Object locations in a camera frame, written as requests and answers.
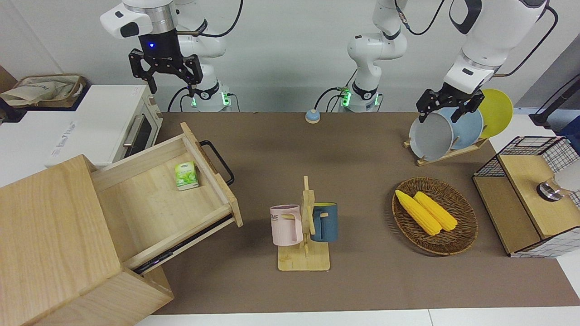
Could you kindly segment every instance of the corn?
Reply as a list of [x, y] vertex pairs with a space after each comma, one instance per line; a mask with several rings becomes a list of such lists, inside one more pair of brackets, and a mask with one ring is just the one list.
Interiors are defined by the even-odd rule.
[[423, 228], [428, 235], [435, 236], [441, 232], [441, 225], [439, 222], [437, 222], [437, 220], [435, 220], [435, 218], [432, 217], [423, 206], [419, 205], [418, 202], [411, 198], [411, 196], [400, 190], [395, 190], [395, 194], [407, 213], [411, 215], [413, 220], [415, 220], [415, 222], [417, 222], [417, 224]]
[[441, 224], [443, 230], [451, 231], [457, 226], [457, 220], [425, 193], [418, 191], [413, 198], [431, 213], [435, 220]]

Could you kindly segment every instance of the open drawer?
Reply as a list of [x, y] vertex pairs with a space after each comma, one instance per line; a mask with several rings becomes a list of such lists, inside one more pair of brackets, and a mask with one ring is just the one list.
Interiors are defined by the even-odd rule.
[[[231, 170], [210, 142], [200, 144], [181, 126], [183, 134], [91, 173], [119, 260], [137, 274], [230, 223], [242, 226], [235, 196], [201, 146], [214, 150], [233, 182]], [[195, 162], [200, 186], [178, 191], [175, 166], [187, 161]]]

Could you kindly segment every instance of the plate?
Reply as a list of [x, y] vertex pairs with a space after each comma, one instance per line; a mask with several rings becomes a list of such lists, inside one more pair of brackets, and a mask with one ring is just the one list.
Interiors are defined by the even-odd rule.
[[504, 131], [513, 116], [513, 103], [509, 96], [501, 90], [482, 90], [485, 99], [479, 105], [479, 112], [483, 116], [485, 130], [481, 133], [482, 138], [489, 138]]
[[437, 112], [451, 124], [453, 136], [459, 140], [451, 146], [452, 150], [460, 150], [471, 146], [481, 135], [483, 130], [483, 117], [479, 111], [469, 112], [462, 115], [457, 122], [451, 122], [451, 116], [457, 110], [456, 107], [444, 107]]
[[425, 161], [440, 159], [451, 148], [453, 129], [445, 117], [431, 113], [423, 123], [417, 118], [409, 131], [411, 150]]
[[422, 191], [435, 200], [457, 220], [452, 231], [441, 230], [430, 236], [413, 220], [393, 194], [393, 216], [403, 234], [421, 249], [437, 255], [455, 255], [469, 249], [477, 238], [477, 218], [468, 201], [457, 190], [443, 181], [427, 177], [417, 177], [403, 181], [397, 187], [411, 197]]

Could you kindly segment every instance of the blue mug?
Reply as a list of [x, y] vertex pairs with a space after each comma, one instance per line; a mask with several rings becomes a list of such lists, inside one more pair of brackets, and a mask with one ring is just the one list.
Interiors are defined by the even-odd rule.
[[310, 238], [317, 242], [333, 242], [338, 239], [338, 205], [335, 202], [314, 203], [312, 213], [316, 234]]

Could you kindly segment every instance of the mug rack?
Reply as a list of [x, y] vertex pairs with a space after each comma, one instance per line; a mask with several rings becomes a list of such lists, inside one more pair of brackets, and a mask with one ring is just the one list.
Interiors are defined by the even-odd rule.
[[278, 247], [278, 269], [281, 271], [320, 271], [330, 269], [330, 253], [327, 242], [310, 239], [316, 234], [312, 212], [314, 210], [314, 190], [310, 189], [308, 176], [304, 176], [302, 191], [302, 233], [304, 240], [291, 246]]

